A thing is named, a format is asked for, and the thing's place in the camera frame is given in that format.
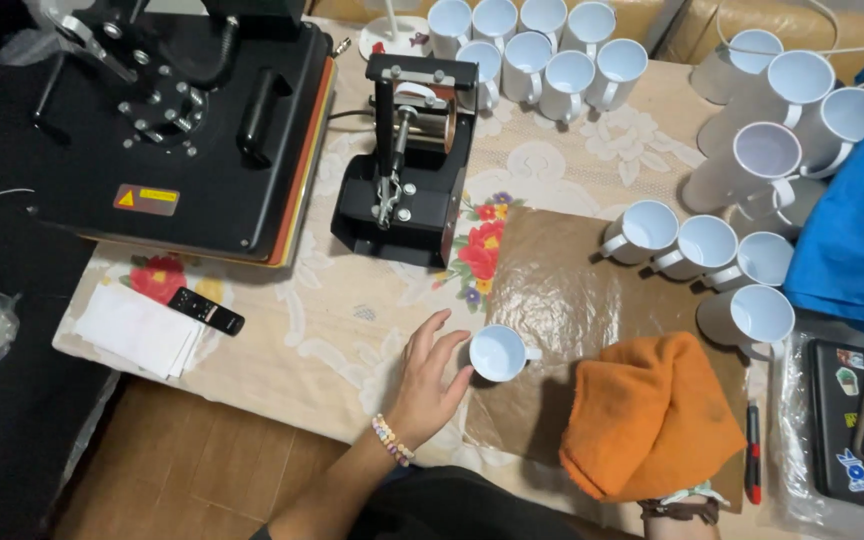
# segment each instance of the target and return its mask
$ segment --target brown heat-resistant sheet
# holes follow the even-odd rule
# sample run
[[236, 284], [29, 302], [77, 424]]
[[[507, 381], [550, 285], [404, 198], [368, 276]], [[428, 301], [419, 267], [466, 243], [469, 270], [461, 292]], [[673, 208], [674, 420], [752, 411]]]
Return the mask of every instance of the brown heat-resistant sheet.
[[[569, 423], [575, 363], [596, 359], [622, 339], [685, 331], [702, 341], [745, 431], [745, 367], [734, 350], [710, 344], [695, 311], [711, 291], [594, 255], [610, 222], [533, 208], [510, 208], [492, 282], [487, 322], [515, 329], [542, 350], [516, 378], [491, 384], [476, 376], [465, 440], [546, 464], [558, 464]], [[712, 479], [733, 512], [742, 509], [743, 452]]]

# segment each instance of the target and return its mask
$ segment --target fish figurine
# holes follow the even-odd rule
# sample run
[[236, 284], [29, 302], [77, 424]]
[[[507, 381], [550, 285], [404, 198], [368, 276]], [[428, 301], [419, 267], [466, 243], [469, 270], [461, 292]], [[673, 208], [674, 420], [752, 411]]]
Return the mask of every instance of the fish figurine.
[[415, 37], [409, 37], [409, 43], [412, 43], [413, 47], [416, 45], [425, 45], [426, 43], [429, 43], [429, 34], [417, 31]]

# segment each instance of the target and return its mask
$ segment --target floral tablecloth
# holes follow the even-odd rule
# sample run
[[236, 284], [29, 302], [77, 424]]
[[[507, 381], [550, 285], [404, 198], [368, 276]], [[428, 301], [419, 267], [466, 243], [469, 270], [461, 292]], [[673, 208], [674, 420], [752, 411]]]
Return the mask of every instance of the floral tablecloth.
[[[338, 43], [351, 25], [311, 19]], [[371, 85], [355, 47], [338, 58], [333, 111], [362, 109]], [[718, 107], [689, 86], [690, 67], [650, 62], [629, 104], [601, 116], [583, 112], [567, 129], [534, 109], [503, 99], [483, 114], [462, 193], [462, 215], [451, 262], [429, 271], [349, 252], [330, 234], [330, 219], [346, 164], [375, 145], [361, 118], [332, 122], [312, 187], [312, 201], [294, 267], [269, 270], [100, 242], [59, 326], [54, 347], [70, 355], [156, 380], [134, 364], [98, 350], [72, 333], [95, 288], [119, 282], [162, 303], [178, 287], [246, 318], [229, 338], [208, 329], [181, 378], [162, 383], [267, 416], [323, 436], [351, 442], [379, 411], [389, 374], [409, 334], [429, 314], [451, 308], [443, 330], [475, 331], [496, 270], [505, 217], [512, 206], [613, 219], [641, 199], [670, 204], [702, 163], [695, 135]], [[764, 407], [765, 372], [752, 366], [751, 392]], [[561, 468], [463, 441], [468, 405], [417, 452], [426, 465], [456, 464], [526, 499], [641, 534], [634, 504], [598, 504], [582, 494]], [[758, 509], [725, 514], [726, 538], [789, 536], [756, 532]]]

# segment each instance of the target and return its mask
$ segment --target pastel beaded bracelet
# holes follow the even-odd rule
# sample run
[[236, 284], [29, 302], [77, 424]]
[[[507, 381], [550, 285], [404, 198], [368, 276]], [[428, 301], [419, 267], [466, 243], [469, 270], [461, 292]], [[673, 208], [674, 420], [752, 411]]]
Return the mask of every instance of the pastel beaded bracelet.
[[389, 455], [395, 458], [395, 461], [402, 467], [408, 467], [409, 460], [414, 459], [416, 455], [411, 449], [405, 448], [402, 442], [396, 442], [396, 434], [392, 433], [392, 429], [388, 423], [385, 423], [385, 418], [381, 414], [372, 418], [372, 429], [375, 430], [375, 434], [385, 445], [385, 449], [389, 451]]

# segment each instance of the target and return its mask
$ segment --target black laptop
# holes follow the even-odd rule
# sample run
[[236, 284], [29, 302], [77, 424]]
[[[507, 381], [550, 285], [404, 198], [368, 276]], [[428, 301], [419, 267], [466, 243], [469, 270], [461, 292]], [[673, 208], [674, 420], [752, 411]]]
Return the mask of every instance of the black laptop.
[[864, 507], [864, 461], [852, 451], [864, 389], [864, 349], [813, 339], [811, 364], [815, 487]]

